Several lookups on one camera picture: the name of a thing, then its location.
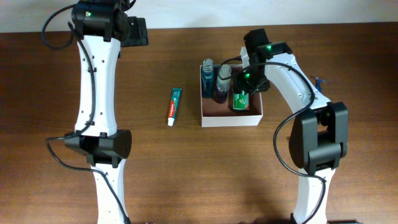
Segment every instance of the brown tabletop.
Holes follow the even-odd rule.
[[[239,55],[257,27],[149,30],[149,46],[123,49],[116,68],[118,128],[132,132],[124,171],[128,215],[136,222],[239,223],[288,219],[298,177],[272,147],[290,114],[275,86],[262,94],[259,126],[201,128],[199,66]],[[329,220],[398,220],[398,23],[267,26],[286,41],[323,94],[349,109],[347,156],[331,182]],[[68,33],[51,33],[61,44]],[[80,100],[76,44],[50,50],[39,33],[0,34],[0,223],[96,223],[93,174],[55,162],[44,139],[73,131]],[[174,127],[173,87],[183,88]],[[292,124],[280,133],[282,156]],[[54,145],[74,166],[85,158]]]

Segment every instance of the box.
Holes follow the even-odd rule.
[[[232,73],[242,69],[242,65],[229,65]],[[218,74],[219,65],[214,66],[215,84]],[[249,97],[249,111],[233,111],[233,80],[229,88],[228,99],[225,103],[220,104],[212,98],[204,98],[201,96],[201,75],[199,71],[200,82],[200,103],[201,103],[201,126],[205,127],[233,127],[233,126],[257,126],[262,118],[262,100],[261,94],[255,93]]]

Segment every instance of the white wall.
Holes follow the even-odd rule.
[[[0,0],[0,32],[32,32],[78,0]],[[148,28],[398,21],[398,0],[137,0]],[[49,30],[68,30],[70,11]]]

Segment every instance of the clear plastic bottle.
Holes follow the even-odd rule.
[[[231,76],[231,67],[229,65],[223,65],[220,68],[220,77],[226,78]],[[214,100],[217,103],[225,103],[226,99],[228,98],[229,87],[231,86],[231,79],[221,80],[217,77],[217,89],[215,93]]]
[[[211,98],[213,95],[214,68],[213,61],[206,59],[201,68],[201,94],[204,98]]]

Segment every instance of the teal toothpaste tube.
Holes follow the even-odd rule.
[[[178,102],[180,101],[181,96],[181,88],[173,88],[172,89],[172,100],[170,102],[170,109],[169,109],[169,118],[167,118],[167,124],[169,126],[173,126],[175,121],[175,115],[177,113]]]

